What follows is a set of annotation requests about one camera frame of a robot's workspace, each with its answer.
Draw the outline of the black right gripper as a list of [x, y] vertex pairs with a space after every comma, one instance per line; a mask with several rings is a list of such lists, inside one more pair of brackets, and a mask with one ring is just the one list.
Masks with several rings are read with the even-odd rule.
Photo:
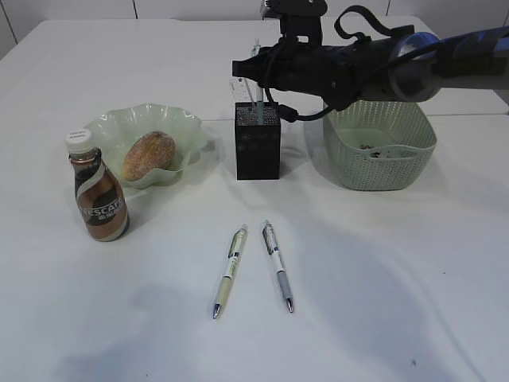
[[395, 100], [390, 88], [389, 63], [397, 45], [394, 38], [356, 41], [351, 45], [312, 47], [279, 41], [262, 54], [234, 60], [231, 74], [261, 85], [270, 103], [273, 90], [322, 98], [329, 109], [341, 111], [359, 100]]

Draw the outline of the blue grey right robot arm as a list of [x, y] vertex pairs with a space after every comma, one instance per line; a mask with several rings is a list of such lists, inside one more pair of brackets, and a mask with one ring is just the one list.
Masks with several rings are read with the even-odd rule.
[[264, 88], [322, 98], [337, 111], [362, 101], [419, 103], [442, 88], [508, 88], [508, 29], [444, 40], [431, 33], [345, 46], [285, 43], [232, 63]]

